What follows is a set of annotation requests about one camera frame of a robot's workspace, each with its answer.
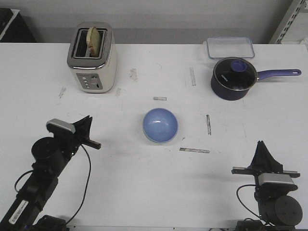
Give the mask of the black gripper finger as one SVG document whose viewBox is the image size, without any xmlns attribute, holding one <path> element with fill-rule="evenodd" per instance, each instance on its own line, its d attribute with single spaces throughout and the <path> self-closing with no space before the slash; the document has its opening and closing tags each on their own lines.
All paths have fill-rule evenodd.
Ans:
<svg viewBox="0 0 308 231">
<path fill-rule="evenodd" d="M 252 159 L 251 164 L 250 164 L 251 169 L 260 169 L 260 166 L 262 164 L 260 157 L 259 157 L 259 151 L 260 151 L 260 148 L 261 148 L 260 143 L 261 143 L 261 141 L 257 142 L 255 154 L 254 154 L 253 159 Z"/>
<path fill-rule="evenodd" d="M 283 172 L 283 165 L 273 158 L 263 141 L 260 141 L 260 156 L 263 170 L 273 173 Z"/>
<path fill-rule="evenodd" d="M 73 125 L 74 125 L 74 127 L 75 127 L 75 130 L 76 130 L 76 134 L 78 134 L 78 135 L 83 135 L 83 133 L 82 133 L 82 125 L 83 125 L 84 119 L 85 119 L 86 117 L 84 117 L 83 119 L 81 119 L 81 120 L 79 120 L 79 121 L 73 123 Z"/>
<path fill-rule="evenodd" d="M 83 133 L 83 138 L 87 140 L 90 140 L 91 124 L 92 124 L 92 117 L 90 116 L 86 117 L 82 125 L 82 133 Z"/>
</svg>

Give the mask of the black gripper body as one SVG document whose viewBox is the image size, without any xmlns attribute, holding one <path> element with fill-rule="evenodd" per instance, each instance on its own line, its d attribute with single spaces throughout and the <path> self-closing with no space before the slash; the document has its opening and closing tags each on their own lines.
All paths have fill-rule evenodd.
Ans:
<svg viewBox="0 0 308 231">
<path fill-rule="evenodd" d="M 48 157 L 71 159 L 82 145 L 99 150 L 101 144 L 90 138 L 87 140 L 83 135 L 72 134 L 69 131 L 55 129 L 50 133 L 53 137 L 48 141 Z"/>
<path fill-rule="evenodd" d="M 233 167 L 232 174 L 252 175 L 255 179 L 256 200 L 275 200 L 289 192 L 296 191 L 298 186 L 293 178 L 299 178 L 297 171 L 268 172 L 245 167 Z"/>
</svg>

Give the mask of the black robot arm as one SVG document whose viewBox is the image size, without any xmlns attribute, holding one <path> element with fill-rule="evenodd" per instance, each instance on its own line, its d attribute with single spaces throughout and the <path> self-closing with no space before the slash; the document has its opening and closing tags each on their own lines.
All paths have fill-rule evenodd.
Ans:
<svg viewBox="0 0 308 231">
<path fill-rule="evenodd" d="M 300 177 L 297 171 L 286 171 L 268 151 L 263 141 L 258 141 L 254 157 L 248 167 L 233 167 L 232 174 L 252 175 L 255 183 L 254 198 L 258 204 L 257 219 L 237 221 L 236 231 L 294 231 L 303 218 L 299 202 L 289 196 L 298 186 L 293 178 Z"/>
<path fill-rule="evenodd" d="M 2 231 L 67 231 L 68 222 L 44 215 L 37 219 L 53 194 L 58 178 L 80 146 L 99 150 L 101 144 L 90 139 L 92 117 L 75 123 L 52 119 L 46 123 L 52 137 L 37 140 L 31 153 L 35 159 L 29 178 L 17 191 L 16 199 L 0 222 Z"/>
</svg>

